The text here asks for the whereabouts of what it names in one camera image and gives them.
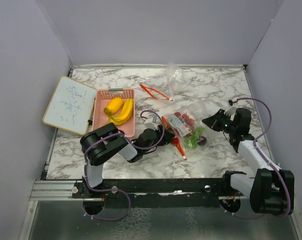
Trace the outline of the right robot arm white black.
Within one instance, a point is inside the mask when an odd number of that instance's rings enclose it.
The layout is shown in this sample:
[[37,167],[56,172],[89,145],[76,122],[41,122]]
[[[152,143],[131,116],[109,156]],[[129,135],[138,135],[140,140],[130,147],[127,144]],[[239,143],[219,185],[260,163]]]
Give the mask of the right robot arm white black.
[[249,164],[253,178],[241,171],[226,171],[220,189],[231,196],[242,193],[250,201],[255,213],[287,216],[294,208],[294,175],[282,170],[268,158],[254,136],[249,133],[251,111],[237,108],[234,117],[220,109],[216,114],[204,118],[202,123],[216,132],[229,135],[229,143]]

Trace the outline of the zip bag with yellow fruit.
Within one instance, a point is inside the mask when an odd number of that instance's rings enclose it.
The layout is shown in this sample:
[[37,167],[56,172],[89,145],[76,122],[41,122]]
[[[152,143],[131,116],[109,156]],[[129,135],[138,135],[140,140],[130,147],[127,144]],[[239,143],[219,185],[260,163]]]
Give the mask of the zip bag with yellow fruit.
[[190,78],[185,70],[170,62],[164,70],[139,86],[153,99],[172,102],[175,95],[184,91],[189,84]]

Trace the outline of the zip bag with berries grapes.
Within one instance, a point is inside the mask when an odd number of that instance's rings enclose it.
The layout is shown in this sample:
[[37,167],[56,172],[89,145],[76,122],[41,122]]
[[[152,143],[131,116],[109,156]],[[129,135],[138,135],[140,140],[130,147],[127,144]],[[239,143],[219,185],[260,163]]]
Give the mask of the zip bag with berries grapes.
[[202,122],[208,116],[206,104],[200,100],[161,117],[166,130],[175,135],[171,143],[184,160],[209,146],[209,128]]

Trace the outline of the red fake berry bunch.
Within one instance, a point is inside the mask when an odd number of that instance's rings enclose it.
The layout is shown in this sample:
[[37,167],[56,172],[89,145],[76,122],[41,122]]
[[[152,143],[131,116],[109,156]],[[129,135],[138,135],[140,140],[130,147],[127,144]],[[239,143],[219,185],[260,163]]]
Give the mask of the red fake berry bunch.
[[175,134],[183,141],[195,129],[195,120],[188,113],[175,112],[168,122]]

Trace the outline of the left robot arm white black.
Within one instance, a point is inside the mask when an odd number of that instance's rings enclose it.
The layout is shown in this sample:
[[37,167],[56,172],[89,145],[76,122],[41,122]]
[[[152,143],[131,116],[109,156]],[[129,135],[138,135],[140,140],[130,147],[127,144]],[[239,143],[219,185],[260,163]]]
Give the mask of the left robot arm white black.
[[103,165],[119,154],[129,163],[135,163],[144,155],[169,144],[175,134],[167,131],[163,125],[156,129],[145,129],[136,139],[129,140],[123,131],[113,123],[107,124],[84,135],[80,139],[84,153],[84,192],[90,197],[100,194],[103,182]]

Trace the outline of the green fake grape bunch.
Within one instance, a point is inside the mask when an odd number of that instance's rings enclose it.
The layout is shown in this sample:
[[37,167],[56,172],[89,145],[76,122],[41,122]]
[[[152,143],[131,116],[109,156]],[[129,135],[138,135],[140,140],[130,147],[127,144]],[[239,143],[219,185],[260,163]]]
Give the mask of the green fake grape bunch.
[[184,145],[187,149],[193,150],[197,148],[199,145],[197,144],[198,137],[205,136],[205,128],[204,127],[196,127],[192,133],[190,133],[184,140]]

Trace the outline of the yellow fake banana bunch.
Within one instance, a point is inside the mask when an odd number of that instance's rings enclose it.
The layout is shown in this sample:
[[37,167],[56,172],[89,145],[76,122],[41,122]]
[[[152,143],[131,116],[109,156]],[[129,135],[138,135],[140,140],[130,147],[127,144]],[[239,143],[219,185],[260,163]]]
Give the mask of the yellow fake banana bunch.
[[134,110],[134,100],[132,98],[128,98],[124,102],[120,114],[117,116],[113,116],[113,115],[110,116],[109,121],[111,123],[114,123],[116,126],[123,125],[129,120],[129,118],[133,113],[133,110]]

